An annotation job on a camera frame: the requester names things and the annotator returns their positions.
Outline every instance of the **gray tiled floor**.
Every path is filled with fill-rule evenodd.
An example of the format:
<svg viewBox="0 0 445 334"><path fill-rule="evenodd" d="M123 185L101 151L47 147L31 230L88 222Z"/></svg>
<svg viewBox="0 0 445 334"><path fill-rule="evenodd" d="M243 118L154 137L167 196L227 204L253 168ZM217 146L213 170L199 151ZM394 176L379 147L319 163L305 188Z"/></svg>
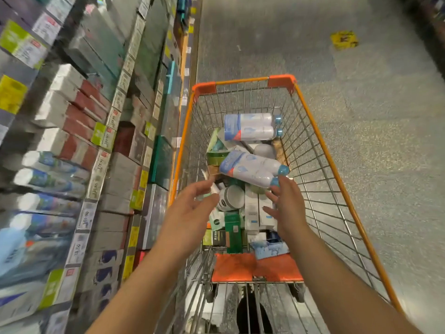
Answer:
<svg viewBox="0 0 445 334"><path fill-rule="evenodd" d="M335 51L337 30L359 46ZM296 76L406 313L442 332L445 83L398 1L204 0L199 82L280 73Z"/></svg>

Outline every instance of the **forearm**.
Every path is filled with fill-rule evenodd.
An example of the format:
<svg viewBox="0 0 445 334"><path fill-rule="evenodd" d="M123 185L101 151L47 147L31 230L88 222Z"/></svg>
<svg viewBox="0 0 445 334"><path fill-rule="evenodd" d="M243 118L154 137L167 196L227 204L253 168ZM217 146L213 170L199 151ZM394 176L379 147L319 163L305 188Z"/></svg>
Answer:
<svg viewBox="0 0 445 334"><path fill-rule="evenodd" d="M353 274L307 224L288 240L292 257L331 333L420 333Z"/></svg>
<svg viewBox="0 0 445 334"><path fill-rule="evenodd" d="M88 330L88 334L152 333L180 262L154 247Z"/></svg>

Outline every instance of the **hand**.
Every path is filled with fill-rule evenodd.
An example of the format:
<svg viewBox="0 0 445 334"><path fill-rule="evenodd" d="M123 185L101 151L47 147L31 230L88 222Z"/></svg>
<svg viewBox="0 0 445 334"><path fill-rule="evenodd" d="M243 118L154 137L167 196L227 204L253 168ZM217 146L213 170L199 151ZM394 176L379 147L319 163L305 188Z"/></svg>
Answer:
<svg viewBox="0 0 445 334"><path fill-rule="evenodd" d="M299 227L308 227L306 222L306 207L304 199L297 183L285 176L279 176L280 187L272 186L272 192L267 191L266 196L275 203L277 210L263 207L265 213L269 213L278 221L278 234L287 242L289 237Z"/></svg>
<svg viewBox="0 0 445 334"><path fill-rule="evenodd" d="M214 180L188 185L168 208L156 245L164 254L178 259L178 264L188 258L199 246L207 229L209 215L219 202L213 194L197 201L197 196L210 192Z"/></svg>

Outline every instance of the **orange cart rim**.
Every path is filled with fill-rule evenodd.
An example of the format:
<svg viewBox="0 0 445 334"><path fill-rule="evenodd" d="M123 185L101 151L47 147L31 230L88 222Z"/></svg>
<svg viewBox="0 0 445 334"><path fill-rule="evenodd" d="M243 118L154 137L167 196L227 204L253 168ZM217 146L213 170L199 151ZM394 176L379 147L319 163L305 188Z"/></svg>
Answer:
<svg viewBox="0 0 445 334"><path fill-rule="evenodd" d="M320 130L318 129L318 125L317 125L317 123L315 123L314 117L312 116L312 114L308 108L308 105L306 104L306 101L303 98L303 94L302 94L301 90L299 89L294 76L292 76L292 75L274 75L274 76L270 76L270 77L246 78L246 79L240 79L240 80L228 80L228 81L218 81L218 82L196 84L192 88L192 94L191 94L190 101L189 101L189 104L187 107L186 120L184 122L184 130L183 130L182 135L186 136L186 134L188 132L188 127L189 127L189 123L190 123L190 119L191 119L191 113L193 110L193 104L195 102L195 92L197 89L199 89L200 86L211 85L216 88L216 86L218 86L218 85L260 82L260 81L270 80L272 77L273 78L288 78L288 80L293 83L293 85L294 85L293 90L295 90L297 92L297 94L301 100L301 103L304 107L304 110L306 111L306 114L309 117L309 121L311 122L311 125L314 128L314 132L317 136L317 139L320 142L320 146L326 156L327 162L329 163L329 166L331 167L332 174L334 175L337 185L341 191L341 194L342 194L346 204L348 205L349 212L351 213L351 216L354 219L354 222L359 230L359 233L360 233L361 237L363 238L363 242L366 246L366 249L368 250L368 252L370 254L371 261L374 264L375 269L377 270L377 273L379 274L379 277L381 278L381 281L385 287L385 290L388 293L388 297L391 300L391 303L394 306L394 308L397 309L400 313L404 314L404 311L403 311L402 306L399 302L399 299L397 298L396 292L394 291L394 288L391 285L388 274L386 273L386 271L383 267L383 264L381 263L378 255L374 249L374 246L371 244L371 242L368 238L368 235L366 234L366 231L364 230L363 224L361 223L360 218L354 208L353 202L351 201L351 197L349 196L348 191L346 190L346 187L345 187L345 185L337 171L337 167L334 164L331 154L329 153L329 151L326 147L326 143L324 142L323 137L321 136ZM174 175L174 179L173 179L173 186L172 186L173 188L178 187L178 179L179 179L178 176L179 176L179 172L181 169L182 153L184 150L184 145L185 145L185 138L182 138L181 146L180 146L179 154L178 154L178 161L176 163L176 168L175 168L175 175ZM177 190L173 189L173 192L170 195L169 205L171 205L173 203L173 201L175 200L176 194L177 194Z"/></svg>

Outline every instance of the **metal shopping cart basket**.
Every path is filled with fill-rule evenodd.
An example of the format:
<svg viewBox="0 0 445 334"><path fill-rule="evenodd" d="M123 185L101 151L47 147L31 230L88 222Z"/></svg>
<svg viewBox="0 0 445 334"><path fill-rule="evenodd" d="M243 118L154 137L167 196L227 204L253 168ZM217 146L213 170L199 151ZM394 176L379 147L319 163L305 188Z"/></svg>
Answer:
<svg viewBox="0 0 445 334"><path fill-rule="evenodd" d="M271 112L282 116L282 154L306 203L306 217L326 244L382 298L401 310L388 276L372 247L316 123L292 75L200 83L193 87L173 187L203 179L212 131L226 113ZM176 192L170 197L175 199ZM240 296L254 295L247 311L264 317L274 333L327 333L327 327L299 273L289 279L251 276L229 265L236 279L215 279L221 247L201 246L188 260L162 311L156 332L236 333ZM248 316L248 332L253 332Z"/></svg>

